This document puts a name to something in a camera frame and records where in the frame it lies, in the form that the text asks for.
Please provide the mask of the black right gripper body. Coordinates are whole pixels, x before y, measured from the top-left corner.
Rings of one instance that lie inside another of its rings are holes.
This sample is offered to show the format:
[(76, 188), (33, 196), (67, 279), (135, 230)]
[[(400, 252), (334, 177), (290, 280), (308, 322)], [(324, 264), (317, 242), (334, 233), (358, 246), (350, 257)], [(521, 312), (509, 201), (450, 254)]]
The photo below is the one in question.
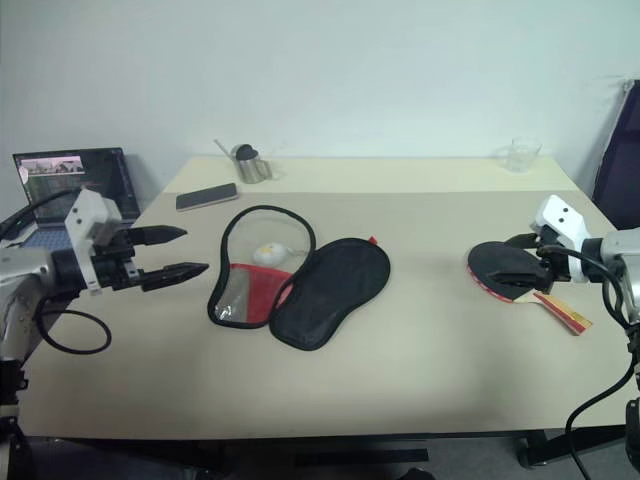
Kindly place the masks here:
[(548, 225), (533, 224), (532, 230), (536, 233), (535, 255), (539, 258), (534, 289), (548, 294), (556, 282), (572, 281), (569, 256), (554, 250), (555, 247), (559, 249), (567, 249), (567, 247), (561, 243), (560, 234)]

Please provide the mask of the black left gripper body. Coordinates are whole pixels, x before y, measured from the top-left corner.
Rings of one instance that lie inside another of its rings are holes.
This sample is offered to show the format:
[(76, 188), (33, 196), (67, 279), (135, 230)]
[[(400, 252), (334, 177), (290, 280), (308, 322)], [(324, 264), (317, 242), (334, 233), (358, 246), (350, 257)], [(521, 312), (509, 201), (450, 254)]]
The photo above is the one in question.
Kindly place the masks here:
[(139, 286), (142, 273), (133, 261), (135, 246), (142, 245), (145, 237), (142, 228), (117, 231), (106, 245), (95, 245), (92, 265), (101, 287), (114, 291)]

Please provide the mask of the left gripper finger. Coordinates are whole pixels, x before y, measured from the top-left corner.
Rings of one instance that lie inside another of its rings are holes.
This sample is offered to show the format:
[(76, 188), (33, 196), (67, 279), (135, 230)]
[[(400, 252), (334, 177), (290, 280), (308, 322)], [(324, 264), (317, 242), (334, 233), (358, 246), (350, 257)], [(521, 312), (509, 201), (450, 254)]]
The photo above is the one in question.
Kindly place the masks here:
[(130, 243), (132, 245), (158, 245), (168, 243), (185, 236), (187, 231), (174, 226), (157, 225), (130, 229)]
[(186, 282), (205, 272), (209, 268), (207, 263), (181, 262), (167, 265), (141, 276), (141, 289), (145, 292), (162, 289)]

